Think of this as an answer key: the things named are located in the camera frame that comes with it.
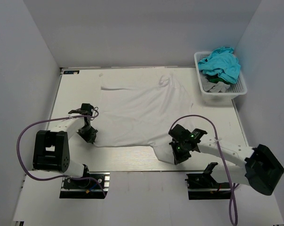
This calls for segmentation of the white t shirt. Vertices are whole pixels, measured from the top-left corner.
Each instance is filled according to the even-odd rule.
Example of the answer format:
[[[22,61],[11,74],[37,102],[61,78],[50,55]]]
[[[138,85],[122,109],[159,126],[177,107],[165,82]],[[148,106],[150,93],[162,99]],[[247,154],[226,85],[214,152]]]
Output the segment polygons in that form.
[[[163,75],[149,86],[103,79],[94,144],[150,146],[158,160],[174,164],[168,132],[176,119],[191,114],[192,106],[192,98],[173,75]]]

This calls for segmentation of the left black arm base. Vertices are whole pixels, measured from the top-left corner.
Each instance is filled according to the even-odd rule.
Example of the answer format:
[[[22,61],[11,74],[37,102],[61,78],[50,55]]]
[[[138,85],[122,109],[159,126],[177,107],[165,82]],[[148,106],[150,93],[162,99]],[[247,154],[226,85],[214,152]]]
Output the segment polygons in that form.
[[[92,179],[73,180],[63,179],[60,189],[60,199],[105,199],[109,189],[110,172],[89,172]]]

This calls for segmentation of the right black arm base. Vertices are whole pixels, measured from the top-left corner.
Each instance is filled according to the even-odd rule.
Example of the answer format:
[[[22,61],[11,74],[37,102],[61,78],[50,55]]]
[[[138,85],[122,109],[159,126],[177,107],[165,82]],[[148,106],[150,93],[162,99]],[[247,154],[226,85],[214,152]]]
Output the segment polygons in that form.
[[[210,163],[204,171],[187,174],[189,200],[229,200],[231,190],[228,182],[218,183],[213,177],[217,162]]]

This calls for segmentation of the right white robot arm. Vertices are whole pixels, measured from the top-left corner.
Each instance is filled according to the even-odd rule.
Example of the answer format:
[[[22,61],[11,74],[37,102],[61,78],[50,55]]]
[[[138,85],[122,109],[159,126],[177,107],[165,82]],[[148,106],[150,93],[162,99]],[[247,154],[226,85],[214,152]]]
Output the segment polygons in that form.
[[[211,162],[203,172],[189,174],[186,181],[191,190],[218,189],[220,185],[229,187],[230,183],[236,183],[271,195],[284,173],[281,163],[265,145],[250,147],[220,142],[204,130],[190,132],[179,124],[169,131],[169,135],[175,164],[188,160],[193,151],[231,162],[231,165]]]

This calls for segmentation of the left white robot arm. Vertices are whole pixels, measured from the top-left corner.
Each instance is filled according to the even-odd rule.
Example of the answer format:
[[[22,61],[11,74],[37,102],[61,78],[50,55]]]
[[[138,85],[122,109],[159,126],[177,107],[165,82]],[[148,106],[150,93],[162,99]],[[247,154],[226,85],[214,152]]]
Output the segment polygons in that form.
[[[81,188],[90,184],[88,167],[73,161],[70,157],[69,140],[73,135],[79,135],[86,143],[93,144],[97,132],[91,121],[98,116],[98,107],[83,103],[79,109],[71,110],[65,119],[50,130],[40,130],[36,134],[33,168],[59,172],[64,176],[74,178]]]

